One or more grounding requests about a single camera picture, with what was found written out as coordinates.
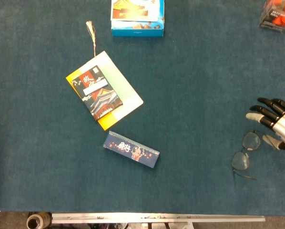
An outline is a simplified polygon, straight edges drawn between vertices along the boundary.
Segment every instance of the robotic hand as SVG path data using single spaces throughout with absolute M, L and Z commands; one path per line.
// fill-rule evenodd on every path
M 276 149 L 285 149 L 285 101 L 282 99 L 258 98 L 258 101 L 270 107 L 274 112 L 265 107 L 254 105 L 251 111 L 258 113 L 247 113 L 246 118 L 255 120 L 266 127 L 272 129 L 281 140 L 274 139 L 269 135 L 263 135 L 264 141 Z

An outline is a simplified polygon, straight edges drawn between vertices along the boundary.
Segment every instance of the glasses frame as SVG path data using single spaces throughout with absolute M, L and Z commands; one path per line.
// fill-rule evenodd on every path
M 253 133 L 253 134 L 257 135 L 257 137 L 259 138 L 260 144 L 259 144 L 258 147 L 255 148 L 255 149 L 246 148 L 246 147 L 243 145 L 243 140 L 244 140 L 244 138 L 245 138 L 249 133 Z M 243 151 L 244 151 L 244 150 L 247 150 L 247 151 L 255 151 L 255 150 L 257 150 L 257 149 L 260 147 L 261 142 L 262 142 L 262 141 L 261 141 L 262 138 L 260 138 L 260 136 L 259 136 L 258 133 L 259 133 L 259 134 L 263 134 L 264 136 L 266 136 L 266 135 L 265 135 L 264 133 L 262 133 L 261 131 L 254 130 L 254 131 L 247 132 L 246 135 L 243 137 L 243 140 L 242 140 L 243 148 L 242 148 L 242 150 L 241 150 L 240 152 L 243 153 L 243 154 L 245 155 L 245 157 L 247 157 L 247 160 L 248 160 L 248 161 L 249 161 L 249 155 L 247 154 L 247 152 L 243 152 Z M 272 144 L 272 146 L 274 147 L 274 149 L 277 149 L 277 148 L 275 147 L 274 143 L 271 141 L 271 139 L 269 139 L 268 137 L 266 137 L 266 138 L 267 138 L 267 139 L 269 140 L 269 142 Z M 236 152 L 236 153 L 234 154 L 233 159 L 232 159 L 232 170 L 233 170 L 233 174 L 237 174 L 238 176 L 243 177 L 243 178 L 246 178 L 246 179 L 257 180 L 255 177 L 250 177 L 250 176 L 246 176 L 246 175 L 243 175 L 243 174 L 239 173 L 238 171 L 239 171 L 240 169 L 237 169 L 237 168 L 235 168 L 235 167 L 233 166 L 234 157 L 236 156 L 236 154 L 237 154 L 238 152 Z

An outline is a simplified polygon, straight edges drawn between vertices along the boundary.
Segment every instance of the glasses lens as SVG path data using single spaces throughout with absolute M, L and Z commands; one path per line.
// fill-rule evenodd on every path
M 249 132 L 243 138 L 242 144 L 247 150 L 254 150 L 260 146 L 260 138 L 257 134 Z
M 232 166 L 237 170 L 246 170 L 249 166 L 248 156 L 242 152 L 237 152 L 233 157 Z

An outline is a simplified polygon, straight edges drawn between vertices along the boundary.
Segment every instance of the white label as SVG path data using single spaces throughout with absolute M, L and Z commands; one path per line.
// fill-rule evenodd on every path
M 102 88 L 104 86 L 108 85 L 108 82 L 106 81 L 106 79 L 100 80 L 99 82 L 96 82 L 94 84 L 92 84 L 91 86 L 85 88 L 83 90 L 85 95 L 88 95 L 96 90 L 98 90 L 99 88 Z
M 95 73 L 98 73 L 98 72 L 99 72 L 97 68 L 93 68 L 93 71 L 94 71 Z

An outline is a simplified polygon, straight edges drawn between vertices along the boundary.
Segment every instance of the colorful box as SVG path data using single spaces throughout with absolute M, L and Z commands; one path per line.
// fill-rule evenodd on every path
M 260 19 L 260 26 L 285 31 L 285 0 L 267 0 Z
M 136 0 L 135 3 L 133 5 L 131 0 L 112 0 L 112 35 L 163 37 L 164 0 Z
M 150 168 L 154 168 L 160 155 L 160 152 L 130 140 L 113 131 L 109 131 L 109 134 L 103 143 L 103 147 Z

